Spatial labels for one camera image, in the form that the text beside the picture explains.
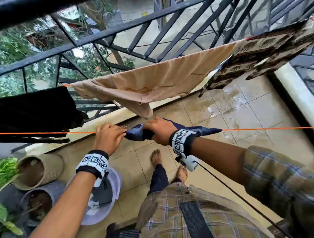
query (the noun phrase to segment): forearm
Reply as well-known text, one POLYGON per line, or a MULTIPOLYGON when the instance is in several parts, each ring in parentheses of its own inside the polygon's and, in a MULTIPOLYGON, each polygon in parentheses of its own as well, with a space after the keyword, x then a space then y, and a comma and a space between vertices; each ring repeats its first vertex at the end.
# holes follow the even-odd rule
POLYGON ((75 237, 95 181, 92 173, 78 172, 30 237, 75 237))
POLYGON ((191 154, 203 160, 214 169, 242 184, 245 149, 219 141, 197 137, 191 154))

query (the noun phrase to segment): foot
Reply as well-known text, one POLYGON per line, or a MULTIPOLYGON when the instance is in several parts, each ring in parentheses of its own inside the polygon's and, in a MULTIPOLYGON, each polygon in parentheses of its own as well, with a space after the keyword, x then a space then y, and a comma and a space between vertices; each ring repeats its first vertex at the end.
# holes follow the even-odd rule
POLYGON ((161 161, 161 153, 159 149, 156 149, 152 152, 151 156, 150 156, 150 160, 152 161, 152 164, 154 166, 154 169, 156 168, 157 164, 161 164, 162 165, 162 161, 161 161))
POLYGON ((182 183, 185 183, 188 176, 189 174, 187 173, 186 167, 184 167, 183 165, 180 165, 178 168, 178 172, 176 174, 176 178, 181 179, 182 183))

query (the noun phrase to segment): plaid shirt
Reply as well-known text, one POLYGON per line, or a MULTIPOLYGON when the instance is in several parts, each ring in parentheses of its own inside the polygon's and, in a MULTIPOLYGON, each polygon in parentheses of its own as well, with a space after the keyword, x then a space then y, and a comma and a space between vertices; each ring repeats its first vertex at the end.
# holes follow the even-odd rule
MULTIPOLYGON (((246 192, 271 208, 300 237, 314 235, 314 171, 285 155, 257 146, 244 154, 246 192)), ((173 183, 143 202, 136 229, 141 237, 190 237, 180 203, 195 201, 214 237, 273 237, 239 204, 182 183, 173 183)))

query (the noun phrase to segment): hand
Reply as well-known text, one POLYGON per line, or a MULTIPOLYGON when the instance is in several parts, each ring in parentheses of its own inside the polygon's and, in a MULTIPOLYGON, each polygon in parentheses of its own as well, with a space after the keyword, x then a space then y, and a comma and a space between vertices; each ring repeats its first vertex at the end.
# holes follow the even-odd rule
POLYGON ((94 149, 99 149, 112 155, 118 148, 122 138, 126 135, 127 129, 119 126, 105 123, 103 126, 96 128, 96 139, 94 149))
POLYGON ((161 145, 169 145, 169 137, 178 129, 172 124, 161 117, 156 116, 154 120, 149 120, 143 129, 148 129, 154 132, 153 140, 161 145))

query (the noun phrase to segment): tiled floor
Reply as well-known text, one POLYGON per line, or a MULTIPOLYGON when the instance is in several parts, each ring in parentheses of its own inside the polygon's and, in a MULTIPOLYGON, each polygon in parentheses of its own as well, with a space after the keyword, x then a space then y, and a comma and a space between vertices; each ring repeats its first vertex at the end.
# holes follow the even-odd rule
MULTIPOLYGON (((215 89, 206 92, 201 98, 198 98, 197 94, 192 95, 156 110, 154 115, 171 119, 185 126, 201 125, 221 129, 298 126, 264 76, 249 81, 242 79, 234 81, 223 90, 215 89)), ((127 126, 133 127, 144 121, 137 118, 127 126)), ((245 148, 250 145, 267 147, 314 168, 314 148, 302 130, 227 131, 207 137, 245 148)), ((94 137, 90 137, 58 152, 67 163, 61 179, 67 181, 71 178, 76 165, 92 148, 93 142, 94 137)), ((174 160, 175 155, 169 146, 161 146, 154 141, 132 142, 123 139, 109 161, 109 164, 122 176, 119 199, 107 218, 96 225, 81 227, 78 237, 86 237, 86 235, 103 237, 108 224, 120 223, 137 216, 140 205, 149 190, 153 172, 149 156, 156 148, 161 150, 163 165, 169 180, 174 178, 178 163, 174 160)), ((209 165, 203 164, 274 222, 281 219, 249 196, 243 186, 228 179, 209 165)), ((201 167, 189 173, 187 184, 193 184, 209 192, 230 198, 243 205, 263 225, 270 225, 267 220, 201 167)))

